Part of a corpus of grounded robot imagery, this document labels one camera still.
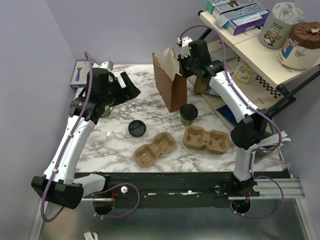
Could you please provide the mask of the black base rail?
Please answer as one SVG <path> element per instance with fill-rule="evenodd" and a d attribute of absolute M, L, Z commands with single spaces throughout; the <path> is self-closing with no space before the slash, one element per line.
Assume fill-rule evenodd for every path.
<path fill-rule="evenodd" d="M 103 189 L 109 188 L 114 190 L 94 194 L 99 210 L 110 204 L 128 210 L 227 208 L 232 197 L 248 200 L 260 196 L 255 180 L 241 183 L 231 172 L 109 172 Z"/>

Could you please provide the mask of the beige black folding shelf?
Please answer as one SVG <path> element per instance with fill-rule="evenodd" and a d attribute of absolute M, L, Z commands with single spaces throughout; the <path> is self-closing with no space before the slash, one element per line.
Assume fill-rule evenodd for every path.
<path fill-rule="evenodd" d="M 311 106 L 307 105 L 307 93 L 303 91 L 292 98 L 284 98 L 288 83 L 301 87 L 311 73 L 319 70 L 320 62 L 307 70 L 296 70 L 282 65 L 278 59 L 279 50 L 263 46 L 259 41 L 260 29 L 256 28 L 233 36 L 227 29 L 219 29 L 224 43 L 237 55 L 236 59 L 227 61 L 229 72 L 233 75 L 240 61 L 247 63 L 258 74 L 255 80 L 248 84 L 238 83 L 238 87 L 249 100 L 262 109 L 275 108 L 275 114 L 284 111 L 287 118 L 301 119 L 306 116 Z"/>

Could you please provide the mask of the black plastic cup lid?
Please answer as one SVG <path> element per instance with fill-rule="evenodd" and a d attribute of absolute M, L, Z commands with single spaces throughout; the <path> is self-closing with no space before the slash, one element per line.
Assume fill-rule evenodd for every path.
<path fill-rule="evenodd" d="M 128 125 L 128 132 L 133 137 L 141 137 L 147 130 L 146 124 L 141 120 L 133 120 Z"/>
<path fill-rule="evenodd" d="M 198 117 L 198 109 L 194 104 L 184 104 L 179 112 L 180 116 L 187 121 L 193 121 Z"/>

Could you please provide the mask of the white plastic scrap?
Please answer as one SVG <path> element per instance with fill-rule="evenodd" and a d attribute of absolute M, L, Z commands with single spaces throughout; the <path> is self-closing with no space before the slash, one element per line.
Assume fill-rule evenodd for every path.
<path fill-rule="evenodd" d="M 98 240 L 99 236 L 96 232 L 87 231 L 84 233 L 85 240 Z"/>

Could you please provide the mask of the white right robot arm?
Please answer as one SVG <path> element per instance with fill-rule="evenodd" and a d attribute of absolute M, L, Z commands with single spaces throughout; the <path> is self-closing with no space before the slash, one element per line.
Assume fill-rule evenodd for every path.
<path fill-rule="evenodd" d="M 236 145 L 236 160 L 230 183 L 230 191 L 241 196 L 248 190 L 247 180 L 252 178 L 253 163 L 258 144 L 262 140 L 269 120 L 267 111 L 259 109 L 231 79 L 227 65 L 220 60 L 212 60 L 207 42 L 189 37 L 178 38 L 181 48 L 178 55 L 179 72 L 185 77 L 196 76 L 205 81 L 229 107 L 236 119 L 236 126 L 230 136 Z"/>

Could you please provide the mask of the purple toothpaste box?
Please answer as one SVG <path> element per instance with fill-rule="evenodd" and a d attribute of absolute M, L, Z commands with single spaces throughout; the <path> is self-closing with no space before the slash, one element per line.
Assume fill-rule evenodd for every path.
<path fill-rule="evenodd" d="M 249 30 L 262 27 L 265 24 L 269 14 L 270 11 L 265 9 L 259 12 L 232 19 L 228 22 L 226 29 L 233 36 L 242 34 Z"/>

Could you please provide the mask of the white printed mug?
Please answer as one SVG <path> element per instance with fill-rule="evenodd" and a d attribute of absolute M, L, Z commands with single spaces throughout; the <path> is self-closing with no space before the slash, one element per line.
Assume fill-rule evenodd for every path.
<path fill-rule="evenodd" d="M 249 84 L 257 77 L 257 72 L 242 59 L 233 70 L 233 79 L 242 84 Z"/>

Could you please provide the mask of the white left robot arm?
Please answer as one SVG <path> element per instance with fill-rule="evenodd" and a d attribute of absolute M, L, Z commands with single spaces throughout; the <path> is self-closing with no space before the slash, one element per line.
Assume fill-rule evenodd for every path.
<path fill-rule="evenodd" d="M 124 87 L 107 69 L 94 68 L 87 73 L 86 87 L 70 104 L 66 130 L 56 154 L 44 173 L 31 181 L 31 187 L 45 201 L 75 209 L 87 195 L 96 193 L 104 198 L 110 194 L 107 175 L 91 173 L 75 179 L 75 171 L 85 143 L 105 108 L 123 104 L 141 93 L 125 71 L 120 76 Z"/>

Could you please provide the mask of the grey tissue paper roll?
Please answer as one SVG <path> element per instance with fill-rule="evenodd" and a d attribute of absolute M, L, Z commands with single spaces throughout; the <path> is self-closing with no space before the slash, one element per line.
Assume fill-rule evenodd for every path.
<path fill-rule="evenodd" d="M 258 36 L 260 43 L 270 49 L 280 49 L 306 13 L 293 2 L 279 2 L 269 13 Z"/>

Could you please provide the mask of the grey toothpaste box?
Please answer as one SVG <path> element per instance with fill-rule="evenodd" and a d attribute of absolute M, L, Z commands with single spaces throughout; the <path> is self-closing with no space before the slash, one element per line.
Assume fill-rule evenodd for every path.
<path fill-rule="evenodd" d="M 253 14 L 264 9 L 265 8 L 255 0 L 236 0 L 224 3 L 214 8 L 214 22 L 220 28 L 226 28 L 230 20 Z"/>

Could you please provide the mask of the blue snack package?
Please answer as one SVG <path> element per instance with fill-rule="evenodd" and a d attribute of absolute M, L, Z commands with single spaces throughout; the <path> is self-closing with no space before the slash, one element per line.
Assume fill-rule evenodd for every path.
<path fill-rule="evenodd" d="M 236 126 L 238 122 L 236 121 L 236 118 L 230 108 L 227 105 L 221 106 L 217 109 L 217 111 L 225 117 L 232 125 Z"/>

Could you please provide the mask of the blue razor package box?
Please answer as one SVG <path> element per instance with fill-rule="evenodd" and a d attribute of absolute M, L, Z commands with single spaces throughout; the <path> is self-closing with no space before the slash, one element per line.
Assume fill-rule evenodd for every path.
<path fill-rule="evenodd" d="M 70 81 L 72 88 L 84 88 L 87 85 L 87 74 L 89 73 L 88 61 L 77 61 Z"/>

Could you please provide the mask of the brown paper bag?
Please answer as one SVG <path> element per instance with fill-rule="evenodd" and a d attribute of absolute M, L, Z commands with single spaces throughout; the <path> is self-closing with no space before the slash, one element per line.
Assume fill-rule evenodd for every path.
<path fill-rule="evenodd" d="M 152 53 L 155 85 L 167 110 L 172 113 L 187 103 L 187 80 L 179 73 L 175 50 Z"/>

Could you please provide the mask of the green paper cup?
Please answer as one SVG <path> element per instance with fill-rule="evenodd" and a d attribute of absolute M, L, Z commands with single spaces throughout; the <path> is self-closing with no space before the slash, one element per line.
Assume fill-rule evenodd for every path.
<path fill-rule="evenodd" d="M 184 126 L 190 126 L 198 117 L 198 109 L 194 104 L 185 104 L 180 110 L 180 121 Z"/>
<path fill-rule="evenodd" d="M 106 106 L 104 112 L 101 114 L 102 118 L 108 118 L 111 114 L 111 108 L 110 106 Z"/>

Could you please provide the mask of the brown cardboard cup carrier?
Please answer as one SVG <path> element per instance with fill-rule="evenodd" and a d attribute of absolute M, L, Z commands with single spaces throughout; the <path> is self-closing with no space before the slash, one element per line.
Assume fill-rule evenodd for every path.
<path fill-rule="evenodd" d="M 184 131 L 183 144 L 189 149 L 205 149 L 211 154 L 222 155 L 228 150 L 230 139 L 223 131 L 206 131 L 202 127 L 190 125 Z"/>
<path fill-rule="evenodd" d="M 152 166 L 160 155 L 170 153 L 176 147 L 176 140 L 168 132 L 157 134 L 151 143 L 144 144 L 137 148 L 133 154 L 134 159 L 141 167 Z"/>

